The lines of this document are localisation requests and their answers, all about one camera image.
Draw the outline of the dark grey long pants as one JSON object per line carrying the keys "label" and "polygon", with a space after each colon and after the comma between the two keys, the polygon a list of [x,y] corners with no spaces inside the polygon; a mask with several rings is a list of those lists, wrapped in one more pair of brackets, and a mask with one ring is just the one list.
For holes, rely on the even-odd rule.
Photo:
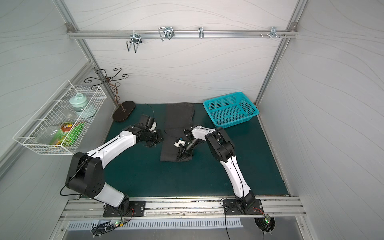
{"label": "dark grey long pants", "polygon": [[180,138],[188,140],[184,129],[189,129],[193,123],[195,107],[190,103],[167,104],[166,122],[164,127],[164,142],[162,145],[162,162],[188,162],[192,156],[182,157],[179,160],[179,150],[174,146]]}

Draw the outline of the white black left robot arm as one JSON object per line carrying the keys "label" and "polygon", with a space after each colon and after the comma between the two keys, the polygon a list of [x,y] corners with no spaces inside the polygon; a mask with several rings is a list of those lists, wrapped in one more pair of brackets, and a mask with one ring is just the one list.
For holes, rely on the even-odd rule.
{"label": "white black left robot arm", "polygon": [[132,209],[129,196],[106,183],[104,169],[118,155],[138,142],[156,145],[162,142],[162,133],[156,130],[153,117],[142,115],[139,123],[128,126],[120,133],[86,153],[78,152],[72,156],[65,187],[76,193],[97,200],[123,215]]}

